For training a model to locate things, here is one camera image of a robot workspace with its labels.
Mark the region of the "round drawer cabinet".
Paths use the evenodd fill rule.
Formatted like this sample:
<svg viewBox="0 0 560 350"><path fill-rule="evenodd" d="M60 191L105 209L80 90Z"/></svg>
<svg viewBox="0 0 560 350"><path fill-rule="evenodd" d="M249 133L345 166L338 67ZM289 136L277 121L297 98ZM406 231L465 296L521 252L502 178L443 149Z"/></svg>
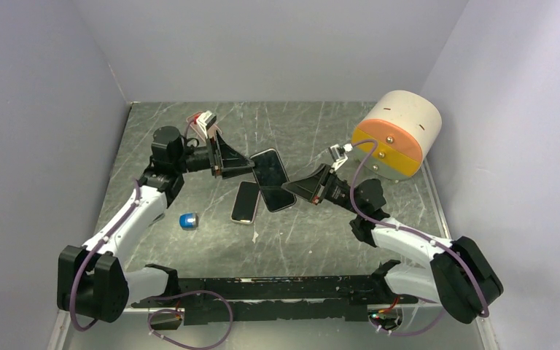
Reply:
<svg viewBox="0 0 560 350"><path fill-rule="evenodd" d="M384 95L357 124L351 143L374 139L355 152L379 176L402 181L418 172L442 127L438 109L427 99L406 90Z"/></svg>

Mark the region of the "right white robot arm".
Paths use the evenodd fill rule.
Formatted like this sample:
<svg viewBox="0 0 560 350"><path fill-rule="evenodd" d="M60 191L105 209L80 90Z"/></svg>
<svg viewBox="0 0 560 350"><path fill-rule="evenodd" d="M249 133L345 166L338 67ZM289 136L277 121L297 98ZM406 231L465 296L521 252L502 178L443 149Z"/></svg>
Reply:
<svg viewBox="0 0 560 350"><path fill-rule="evenodd" d="M382 303L410 295L438 303L455 320L469 324L488 317L489 306L504 291L474 240L432 236L387 214L379 179L351 184L331 166L321 165L309 176L281 187L314 205L329 201L355 213L349 225L358 241L396 252L415 264L391 262L383 276L373 281L373 296Z"/></svg>

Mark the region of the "blue grey small cylinder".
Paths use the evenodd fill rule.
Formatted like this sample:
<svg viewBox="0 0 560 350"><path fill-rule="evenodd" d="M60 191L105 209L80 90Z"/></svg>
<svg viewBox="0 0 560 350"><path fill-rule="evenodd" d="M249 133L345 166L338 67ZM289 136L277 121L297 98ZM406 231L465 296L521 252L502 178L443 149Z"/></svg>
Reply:
<svg viewBox="0 0 560 350"><path fill-rule="evenodd" d="M183 230L195 230L199 225L199 218L196 213L186 213L179 217L179 226Z"/></svg>

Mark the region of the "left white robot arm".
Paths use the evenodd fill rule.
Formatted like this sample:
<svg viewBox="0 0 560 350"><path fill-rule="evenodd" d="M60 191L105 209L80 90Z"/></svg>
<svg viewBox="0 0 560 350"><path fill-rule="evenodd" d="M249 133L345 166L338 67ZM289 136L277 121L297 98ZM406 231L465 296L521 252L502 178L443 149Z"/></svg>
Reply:
<svg viewBox="0 0 560 350"><path fill-rule="evenodd" d="M131 304L152 299L173 305L181 292L177 270L149 264L126 273L130 257L144 231L176 200L184 175L209 170L229 179L249 173L254 163L215 133L203 146L194 146L174 126L153 134L149 165L135 181L123 207L81 246L67 246L58 257L57 307L92 322L114 322Z"/></svg>

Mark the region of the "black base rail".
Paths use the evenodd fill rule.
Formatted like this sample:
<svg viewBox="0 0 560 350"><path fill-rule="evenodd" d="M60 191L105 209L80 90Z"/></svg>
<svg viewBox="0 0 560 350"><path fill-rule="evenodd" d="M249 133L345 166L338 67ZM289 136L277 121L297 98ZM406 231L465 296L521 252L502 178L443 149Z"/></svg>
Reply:
<svg viewBox="0 0 560 350"><path fill-rule="evenodd" d="M343 319L364 322L390 305L417 303L397 296L380 275L301 276L260 278L183 278L183 297L160 301L148 297L134 308L179 307L187 325L296 319Z"/></svg>

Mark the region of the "pink phone case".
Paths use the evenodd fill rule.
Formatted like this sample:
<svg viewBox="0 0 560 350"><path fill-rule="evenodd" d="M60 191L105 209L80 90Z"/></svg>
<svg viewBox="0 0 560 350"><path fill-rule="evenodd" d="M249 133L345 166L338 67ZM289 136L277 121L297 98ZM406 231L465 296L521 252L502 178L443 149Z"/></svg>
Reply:
<svg viewBox="0 0 560 350"><path fill-rule="evenodd" d="M199 140L199 141L202 141L201 139L198 138L198 135L197 135L196 132L193 130L194 118L195 118L196 114L201 113L201 112L202 112L202 111L196 112L195 114L193 114L193 115L191 115L191 116L189 116L189 117L187 118L187 127L186 127L185 132L184 132L184 135L185 135L185 137L186 137L187 139L189 139L189 138L195 138L195 139L197 139L197 140ZM221 129L218 127L217 135L221 135L221 134L222 134L222 131L221 131Z"/></svg>

